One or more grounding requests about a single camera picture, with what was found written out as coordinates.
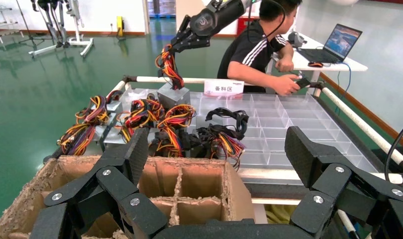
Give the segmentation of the person's left hand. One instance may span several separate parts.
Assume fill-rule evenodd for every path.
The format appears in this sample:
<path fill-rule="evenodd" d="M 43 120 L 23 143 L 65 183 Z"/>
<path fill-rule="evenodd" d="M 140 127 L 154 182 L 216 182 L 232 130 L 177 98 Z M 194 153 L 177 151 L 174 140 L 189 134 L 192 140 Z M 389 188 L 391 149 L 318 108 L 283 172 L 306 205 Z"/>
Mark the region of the person's left hand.
<path fill-rule="evenodd" d="M 279 72 L 290 72 L 294 69 L 292 58 L 281 58 L 275 64 Z"/>

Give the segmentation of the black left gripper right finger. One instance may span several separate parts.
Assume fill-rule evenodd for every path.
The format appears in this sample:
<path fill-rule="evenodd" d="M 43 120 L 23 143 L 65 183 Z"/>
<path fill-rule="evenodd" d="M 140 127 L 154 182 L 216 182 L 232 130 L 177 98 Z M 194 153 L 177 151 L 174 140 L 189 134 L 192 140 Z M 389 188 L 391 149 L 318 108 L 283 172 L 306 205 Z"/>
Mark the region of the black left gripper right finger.
<path fill-rule="evenodd" d="M 287 129 L 285 152 L 308 193 L 290 224 L 322 236 L 338 211 L 369 225 L 374 239 L 403 239 L 403 188 L 354 166 L 337 148 Z"/>

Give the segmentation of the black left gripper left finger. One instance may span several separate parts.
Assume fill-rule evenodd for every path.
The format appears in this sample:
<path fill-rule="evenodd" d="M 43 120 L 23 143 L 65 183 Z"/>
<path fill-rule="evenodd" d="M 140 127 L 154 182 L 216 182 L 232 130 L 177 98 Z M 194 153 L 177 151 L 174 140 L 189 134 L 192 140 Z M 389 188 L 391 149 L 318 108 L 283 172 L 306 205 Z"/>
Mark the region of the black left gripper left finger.
<path fill-rule="evenodd" d="M 167 217 L 140 193 L 138 181 L 148 158 L 149 129 L 106 150 L 93 168 L 51 192 L 34 223 L 32 239 L 79 239 L 110 213 L 129 239 L 152 239 L 168 225 Z"/>

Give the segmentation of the person's right hand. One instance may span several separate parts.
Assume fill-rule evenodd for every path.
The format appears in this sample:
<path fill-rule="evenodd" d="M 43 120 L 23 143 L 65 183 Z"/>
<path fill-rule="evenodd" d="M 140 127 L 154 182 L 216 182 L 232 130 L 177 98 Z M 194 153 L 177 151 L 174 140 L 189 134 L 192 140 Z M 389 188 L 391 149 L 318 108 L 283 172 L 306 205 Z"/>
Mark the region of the person's right hand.
<path fill-rule="evenodd" d="M 274 82 L 273 89 L 278 95 L 291 95 L 301 89 L 297 84 L 298 80 L 299 76 L 294 74 L 279 76 Z"/>

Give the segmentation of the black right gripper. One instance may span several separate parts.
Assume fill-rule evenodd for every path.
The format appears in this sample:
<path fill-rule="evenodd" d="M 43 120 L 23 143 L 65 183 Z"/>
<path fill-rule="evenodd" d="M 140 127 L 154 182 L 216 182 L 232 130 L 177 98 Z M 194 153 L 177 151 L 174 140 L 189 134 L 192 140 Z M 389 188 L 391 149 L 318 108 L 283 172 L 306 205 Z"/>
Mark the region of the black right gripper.
<path fill-rule="evenodd" d="M 184 50 L 209 47 L 210 36 L 223 29 L 220 20 L 220 12 L 210 9 L 203 9 L 192 17 L 185 15 L 176 36 L 171 40 L 171 52 L 181 53 Z"/>

